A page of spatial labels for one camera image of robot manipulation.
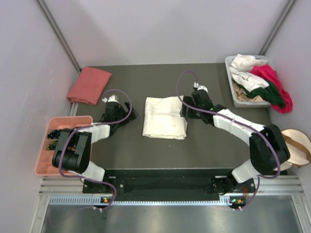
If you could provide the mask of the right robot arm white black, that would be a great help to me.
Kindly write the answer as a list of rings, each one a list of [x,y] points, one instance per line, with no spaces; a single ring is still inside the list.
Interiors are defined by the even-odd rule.
[[[240,191],[253,177],[267,177],[273,170],[275,177],[281,173],[281,165],[290,158],[289,150],[278,126],[264,126],[246,120],[222,105],[214,105],[207,91],[197,89],[191,96],[180,98],[181,116],[200,119],[205,124],[227,131],[249,146],[250,158],[234,168],[228,175],[227,187]]]

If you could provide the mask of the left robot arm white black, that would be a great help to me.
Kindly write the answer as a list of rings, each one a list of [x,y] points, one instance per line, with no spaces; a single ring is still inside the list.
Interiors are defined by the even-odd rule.
[[[124,105],[122,107],[116,100],[108,101],[99,122],[87,127],[60,130],[52,157],[53,167],[61,167],[64,171],[91,179],[95,189],[106,192],[110,188],[110,180],[105,178],[105,169],[90,160],[91,146],[99,140],[111,137],[118,128],[138,117],[130,102],[126,101]]]

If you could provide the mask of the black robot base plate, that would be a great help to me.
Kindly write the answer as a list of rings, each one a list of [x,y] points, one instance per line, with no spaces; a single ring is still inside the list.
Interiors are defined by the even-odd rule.
[[[230,168],[109,169],[104,181],[116,187],[117,201],[219,200],[255,191],[254,180],[237,184]]]

